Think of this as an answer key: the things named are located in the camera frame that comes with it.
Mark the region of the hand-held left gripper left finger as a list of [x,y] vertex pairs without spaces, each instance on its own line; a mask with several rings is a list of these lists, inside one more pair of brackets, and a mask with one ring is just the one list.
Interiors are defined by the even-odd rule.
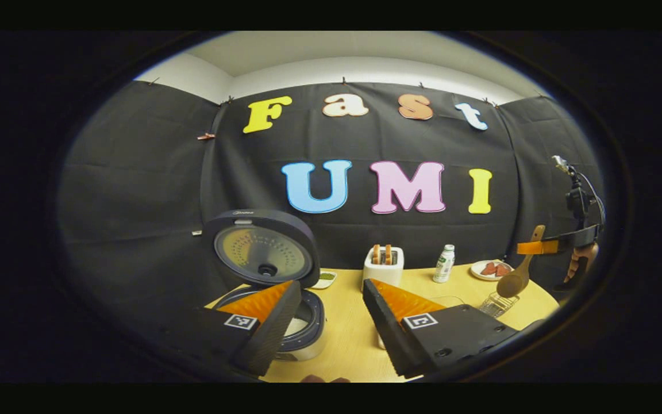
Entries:
[[299,281],[285,281],[214,308],[191,308],[159,330],[160,340],[202,369],[260,377],[301,299]]

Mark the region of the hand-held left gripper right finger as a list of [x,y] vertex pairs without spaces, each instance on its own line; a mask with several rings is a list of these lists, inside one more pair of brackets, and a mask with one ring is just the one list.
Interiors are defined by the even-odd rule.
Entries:
[[363,282],[363,301],[396,373],[407,379],[470,364],[518,333],[470,305],[444,307],[378,279]]

